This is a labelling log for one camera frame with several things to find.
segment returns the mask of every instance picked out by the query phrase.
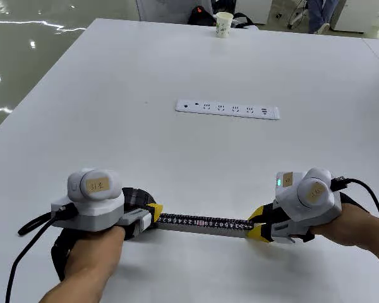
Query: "paper cup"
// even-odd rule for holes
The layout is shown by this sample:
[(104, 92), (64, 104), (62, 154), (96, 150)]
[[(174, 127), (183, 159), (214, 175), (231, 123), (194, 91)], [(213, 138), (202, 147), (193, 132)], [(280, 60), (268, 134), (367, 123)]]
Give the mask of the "paper cup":
[(226, 38), (229, 35), (232, 25), (233, 15), (221, 11), (216, 14), (216, 37)]

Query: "black cable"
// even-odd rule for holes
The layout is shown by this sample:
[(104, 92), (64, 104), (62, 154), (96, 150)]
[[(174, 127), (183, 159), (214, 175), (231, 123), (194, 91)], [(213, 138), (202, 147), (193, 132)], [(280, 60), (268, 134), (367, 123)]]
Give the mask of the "black cable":
[(345, 182), (345, 184), (356, 183), (356, 184), (359, 184), (360, 186), (363, 186), (369, 192), (369, 194), (371, 195), (371, 197), (373, 199), (373, 202), (375, 202), (376, 208), (378, 209), (378, 212), (379, 212), (379, 201), (378, 201), (378, 198), (376, 197), (375, 193), (372, 191), (372, 189), (367, 184), (365, 184), (364, 182), (362, 182), (360, 180), (350, 179), (350, 178), (344, 179), (344, 182)]
[(373, 202), (375, 202), (376, 208), (378, 209), (378, 212), (379, 212), (379, 201), (378, 201), (378, 198), (376, 197), (375, 193), (372, 191), (372, 189), (368, 185), (366, 185), (364, 182), (362, 182), (360, 180), (350, 179), (350, 178), (345, 179), (345, 182), (347, 184), (348, 183), (356, 183), (356, 184), (359, 184), (360, 186), (363, 186), (369, 192), (369, 194), (371, 195), (371, 197), (373, 199)]
[(44, 213), (38, 218), (35, 218), (29, 221), (24, 226), (22, 226), (22, 228), (18, 230), (18, 235), (21, 235), (21, 236), (26, 235), (27, 233), (33, 231), (34, 229), (37, 229), (38, 227), (40, 227), (42, 224), (44, 224), (46, 221), (50, 219), (51, 219), (51, 212)]
[[(6, 291), (6, 303), (10, 302), (10, 297), (11, 297), (11, 289), (13, 288), (13, 282), (14, 282), (14, 277), (15, 277), (15, 272), (17, 270), (17, 265), (21, 261), (21, 259), (25, 256), (25, 254), (30, 250), (30, 248), (38, 241), (40, 236), (55, 222), (58, 220), (68, 220), (71, 219), (75, 216), (77, 216), (78, 210), (76, 206), (73, 203), (69, 203), (67, 205), (64, 205), (58, 209), (57, 212), (55, 212), (55, 215), (53, 218), (50, 218), (48, 222), (37, 232), (37, 234), (32, 238), (32, 240), (25, 246), (25, 248), (22, 250), (22, 252), (17, 256), (17, 258), (14, 260), (14, 263), (11, 267), (10, 271), (10, 276), (8, 278), (8, 284), (7, 284), (7, 291)], [(39, 216), (38, 218), (47, 218), (47, 213)], [(37, 222), (40, 223), (41, 221), (38, 221), (38, 218), (28, 222), (25, 226), (32, 222)]]
[(6, 291), (6, 303), (10, 302), (11, 288), (13, 287), (15, 271), (17, 269), (18, 263), (21, 261), (24, 255), (30, 250), (30, 248), (38, 241), (40, 236), (57, 220), (58, 219), (56, 217), (53, 217), (48, 222), (46, 222), (46, 224), (37, 232), (37, 234), (32, 238), (32, 240), (27, 244), (27, 246), (25, 246), (22, 252), (15, 259), (11, 267), (10, 277), (8, 278), (7, 291)]

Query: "tape measure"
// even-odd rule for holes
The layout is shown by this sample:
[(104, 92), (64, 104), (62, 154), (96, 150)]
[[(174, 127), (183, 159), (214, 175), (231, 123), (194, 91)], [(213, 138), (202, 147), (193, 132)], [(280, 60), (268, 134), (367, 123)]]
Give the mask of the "tape measure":
[(254, 223), (252, 221), (238, 219), (162, 213), (154, 227), (163, 230), (192, 232), (196, 234), (245, 238), (246, 234), (253, 229)]

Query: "power strip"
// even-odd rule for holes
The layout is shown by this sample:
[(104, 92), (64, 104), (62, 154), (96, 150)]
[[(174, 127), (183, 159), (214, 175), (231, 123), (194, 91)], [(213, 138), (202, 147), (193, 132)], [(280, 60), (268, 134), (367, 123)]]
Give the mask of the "power strip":
[(257, 119), (280, 119), (278, 107), (238, 105), (214, 101), (178, 100), (176, 111)]

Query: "person's leg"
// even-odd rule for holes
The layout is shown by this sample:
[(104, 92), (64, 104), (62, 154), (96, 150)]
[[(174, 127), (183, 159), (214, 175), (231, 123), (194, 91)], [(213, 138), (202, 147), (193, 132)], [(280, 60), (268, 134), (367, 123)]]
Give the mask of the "person's leg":
[(308, 8), (309, 8), (309, 33), (314, 33), (324, 24), (323, 0), (308, 0)]
[(338, 3), (339, 0), (326, 0), (326, 4), (324, 4), (323, 8), (323, 20), (325, 23), (330, 23)]

